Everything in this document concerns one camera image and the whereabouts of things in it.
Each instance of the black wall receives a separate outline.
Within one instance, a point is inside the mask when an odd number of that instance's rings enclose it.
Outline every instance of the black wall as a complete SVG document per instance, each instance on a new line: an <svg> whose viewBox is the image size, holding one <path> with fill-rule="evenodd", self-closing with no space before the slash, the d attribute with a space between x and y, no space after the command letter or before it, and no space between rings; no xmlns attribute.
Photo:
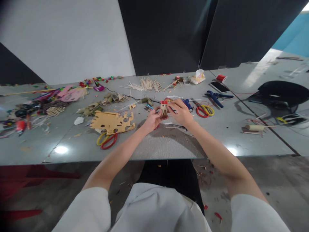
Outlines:
<svg viewBox="0 0 309 232"><path fill-rule="evenodd" d="M118 0L136 75L194 72L210 0Z"/></svg>
<svg viewBox="0 0 309 232"><path fill-rule="evenodd" d="M43 82L38 75L0 43L0 85Z"/></svg>
<svg viewBox="0 0 309 232"><path fill-rule="evenodd" d="M260 61L308 0L218 0L201 69Z"/></svg>

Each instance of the gray tabletop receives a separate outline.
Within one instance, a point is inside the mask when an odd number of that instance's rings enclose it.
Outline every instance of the gray tabletop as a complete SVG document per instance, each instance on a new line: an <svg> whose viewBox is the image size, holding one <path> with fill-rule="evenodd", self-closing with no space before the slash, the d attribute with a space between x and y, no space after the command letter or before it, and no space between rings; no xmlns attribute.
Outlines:
<svg viewBox="0 0 309 232"><path fill-rule="evenodd" d="M168 76L148 76L147 78L156 78L163 87L168 86L177 74ZM180 73L180 76L186 77L192 73ZM180 86L177 85L175 89L169 88L166 92L140 92L132 90L131 95L136 99L150 97L154 100L160 101L167 96L176 95L189 99L203 99L203 95L207 90L213 90L208 84L213 79L213 74L209 71L205 72L206 80L199 85ZM112 91L117 91L122 94L129 95L130 90L121 88L129 83L140 83L140 77L125 77L124 79L116 79L108 84L105 84ZM17 91L30 91L33 86L17 86L17 87L1 87L1 93L17 92ZM40 164L47 162L80 162L80 161L98 161L103 160L117 145L121 144L130 135L143 124L147 118L148 112L145 111L144 105L137 104L137 107L131 110L134 114L136 128L132 131L121 133L114 146L108 150L101 150L96 145L99 134L85 126L92 117L86 117L83 124L74 126L74 120L79 116L76 111L79 108L88 106L95 101L103 100L103 96L108 92L89 91L89 95L85 99L80 99L77 102L69 105L66 110L60 113L57 117L49 119L50 133L43 132L42 128L34 130L26 130L20 137L13 134L9 138L1 139L0 145L0 165L18 165L18 164ZM15 95L10 97L1 97L1 117L3 118L6 110L12 109L15 104L23 103L27 100L34 98L36 95ZM131 101L124 103L112 103L104 108L104 111L117 112L121 108L136 102L133 98ZM195 120L214 137L220 140L232 153L236 156L260 156L260 155L288 155L293 152L272 132L268 132L264 137L257 135L248 135L241 133L241 127L246 124L246 118L252 118L254 115L250 110L243 105L239 99L234 99L223 102L224 108L220 109L213 107L215 114L209 118L201 118L195 114ZM173 118L166 122L176 123ZM190 133L186 134L179 130L166 128L170 125L161 124L159 129L151 132L138 146L132 156L132 160L153 160L153 159L195 159L204 158L201 146L197 140L189 137ZM56 147L66 147L68 151L64 154L55 152Z"/></svg>
<svg viewBox="0 0 309 232"><path fill-rule="evenodd" d="M280 57L300 57L304 61L279 60ZM309 88L309 70L308 58L295 54L285 53L282 51L271 49L270 52L259 62L255 64L241 64L240 67L231 69L211 70L214 76L218 74L226 75L225 84L242 100L244 104L250 107L257 115L266 115L264 120L269 119L276 122L271 116L271 110L264 105L249 102L247 98L267 81L288 81L300 84ZM297 112L303 116L309 117L309 102L300 104ZM277 125L275 132L287 142L300 155L308 156L308 138L309 138L309 122L304 122L295 126Z"/></svg>

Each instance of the red thread spool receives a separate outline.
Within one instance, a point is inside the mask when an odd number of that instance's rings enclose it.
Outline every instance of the red thread spool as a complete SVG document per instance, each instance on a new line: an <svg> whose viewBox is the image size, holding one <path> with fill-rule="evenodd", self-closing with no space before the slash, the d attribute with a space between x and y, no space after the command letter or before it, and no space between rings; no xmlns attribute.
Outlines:
<svg viewBox="0 0 309 232"><path fill-rule="evenodd" d="M223 76L223 75L219 74L217 76L216 80L218 80L218 81L223 83L223 82L225 82L226 78L227 78L227 76Z"/></svg>

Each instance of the hand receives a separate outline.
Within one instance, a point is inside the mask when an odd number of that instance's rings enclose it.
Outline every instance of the hand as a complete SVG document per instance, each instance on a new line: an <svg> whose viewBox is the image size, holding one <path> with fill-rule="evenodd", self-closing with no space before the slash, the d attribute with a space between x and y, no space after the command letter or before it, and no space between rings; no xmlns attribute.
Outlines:
<svg viewBox="0 0 309 232"><path fill-rule="evenodd" d="M184 127L188 128L190 124L195 122L188 107L183 103L182 100L176 99L171 103L168 103L167 108L172 117Z"/></svg>
<svg viewBox="0 0 309 232"><path fill-rule="evenodd" d="M147 134L152 132L154 129L157 128L157 126L162 122L163 120L168 119L168 116L162 116L162 110L159 110L156 112L158 109L160 109L160 106L156 106L153 110L150 111L148 118L144 122L144 124L141 126Z"/></svg>

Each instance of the forearm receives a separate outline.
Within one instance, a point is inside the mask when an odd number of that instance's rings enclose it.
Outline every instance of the forearm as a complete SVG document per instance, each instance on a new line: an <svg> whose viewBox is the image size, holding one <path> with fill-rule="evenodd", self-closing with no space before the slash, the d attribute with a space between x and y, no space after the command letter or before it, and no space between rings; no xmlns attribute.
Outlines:
<svg viewBox="0 0 309 232"><path fill-rule="evenodd" d="M133 152L147 135L142 128L138 129L120 146L115 148L93 171L82 190L91 187L102 187L109 190L117 173L125 166Z"/></svg>
<svg viewBox="0 0 309 232"><path fill-rule="evenodd" d="M188 130L198 140L207 157L223 175L241 179L251 177L243 164L197 122L192 123Z"/></svg>

